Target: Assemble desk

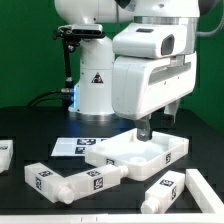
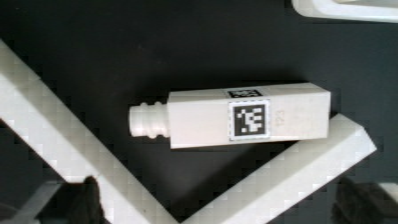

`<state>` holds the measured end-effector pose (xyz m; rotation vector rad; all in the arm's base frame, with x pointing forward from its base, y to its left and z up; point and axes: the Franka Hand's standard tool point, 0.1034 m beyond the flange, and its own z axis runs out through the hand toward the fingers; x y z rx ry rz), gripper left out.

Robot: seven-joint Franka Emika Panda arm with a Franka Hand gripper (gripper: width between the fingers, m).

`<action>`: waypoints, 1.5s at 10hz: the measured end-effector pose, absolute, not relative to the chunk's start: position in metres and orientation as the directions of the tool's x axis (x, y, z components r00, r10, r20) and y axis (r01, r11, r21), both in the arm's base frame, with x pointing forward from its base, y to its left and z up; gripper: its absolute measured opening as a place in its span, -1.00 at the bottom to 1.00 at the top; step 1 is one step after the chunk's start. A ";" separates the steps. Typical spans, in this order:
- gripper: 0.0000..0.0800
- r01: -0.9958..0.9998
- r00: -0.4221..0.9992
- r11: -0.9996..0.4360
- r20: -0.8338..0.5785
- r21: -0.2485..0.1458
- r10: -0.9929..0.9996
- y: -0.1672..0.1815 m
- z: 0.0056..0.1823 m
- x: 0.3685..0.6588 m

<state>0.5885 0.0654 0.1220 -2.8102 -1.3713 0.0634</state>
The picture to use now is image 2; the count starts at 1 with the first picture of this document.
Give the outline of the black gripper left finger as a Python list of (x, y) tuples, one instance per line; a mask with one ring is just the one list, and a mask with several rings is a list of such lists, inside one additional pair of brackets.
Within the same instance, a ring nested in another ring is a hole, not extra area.
[(82, 183), (63, 186), (56, 199), (56, 220), (61, 224), (106, 224), (100, 187), (93, 176)]

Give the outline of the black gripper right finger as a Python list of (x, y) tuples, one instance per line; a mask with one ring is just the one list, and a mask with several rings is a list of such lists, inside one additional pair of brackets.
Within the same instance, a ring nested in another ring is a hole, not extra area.
[(342, 179), (331, 219), (333, 224), (398, 224), (398, 184)]

